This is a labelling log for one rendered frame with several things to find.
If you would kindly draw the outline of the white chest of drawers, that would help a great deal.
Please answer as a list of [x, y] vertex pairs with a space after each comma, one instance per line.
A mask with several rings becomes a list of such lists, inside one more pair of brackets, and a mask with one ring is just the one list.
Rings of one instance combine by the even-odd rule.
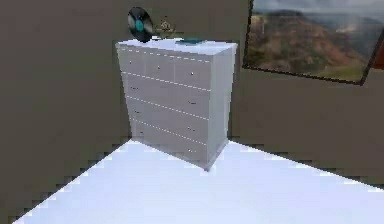
[[208, 171], [228, 144], [237, 45], [115, 44], [132, 139]]

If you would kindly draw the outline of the framed landscape picture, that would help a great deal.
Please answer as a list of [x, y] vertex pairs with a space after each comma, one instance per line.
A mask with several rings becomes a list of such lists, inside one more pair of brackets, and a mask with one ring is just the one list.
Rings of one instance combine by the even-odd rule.
[[243, 67], [361, 85], [384, 42], [384, 0], [250, 0]]

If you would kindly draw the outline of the teal flat book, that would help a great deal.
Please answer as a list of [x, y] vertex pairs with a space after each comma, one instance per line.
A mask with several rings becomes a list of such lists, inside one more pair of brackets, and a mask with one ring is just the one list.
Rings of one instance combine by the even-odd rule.
[[198, 38], [182, 38], [177, 40], [175, 43], [179, 45], [198, 45], [204, 43], [206, 40], [198, 39]]

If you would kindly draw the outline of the black round disc teal centre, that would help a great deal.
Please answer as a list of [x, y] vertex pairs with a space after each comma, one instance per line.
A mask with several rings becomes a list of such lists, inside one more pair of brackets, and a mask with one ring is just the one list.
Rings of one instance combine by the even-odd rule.
[[154, 35], [152, 20], [142, 7], [132, 7], [128, 12], [128, 28], [140, 42], [146, 43]]

